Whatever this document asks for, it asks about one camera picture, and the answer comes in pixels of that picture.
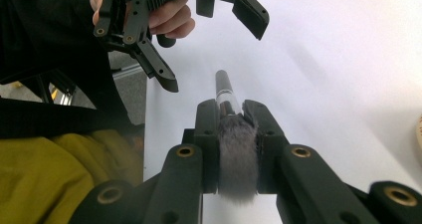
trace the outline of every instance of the screw hole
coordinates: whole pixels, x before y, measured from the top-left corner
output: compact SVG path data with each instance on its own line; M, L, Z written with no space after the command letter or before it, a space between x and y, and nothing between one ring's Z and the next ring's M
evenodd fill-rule
M177 155L180 157L192 156L193 153L194 153L194 149L189 146L182 146L179 149L177 149Z
M418 203L418 200L413 194L400 187L385 187L384 193L388 196L388 198L403 206L416 206Z
M309 150L303 148L303 147L295 147L292 149L292 154L298 157L310 157L311 153Z
M103 28L98 28L97 29L97 34L102 35L105 33L105 30Z
M111 186L108 188L103 189L99 196L97 197L97 201L99 204L107 205L117 202L121 196L123 195L123 190L119 186Z

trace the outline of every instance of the cylindrical handle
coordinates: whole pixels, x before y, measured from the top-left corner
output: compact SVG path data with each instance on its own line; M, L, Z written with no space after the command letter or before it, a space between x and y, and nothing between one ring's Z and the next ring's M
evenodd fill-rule
M232 85L230 84L229 76L227 75L226 71L220 70L215 74L215 81L216 81L216 88L217 93L225 90L233 92Z
M170 48L176 44L176 39L166 38L164 34L157 35L158 44L163 48Z

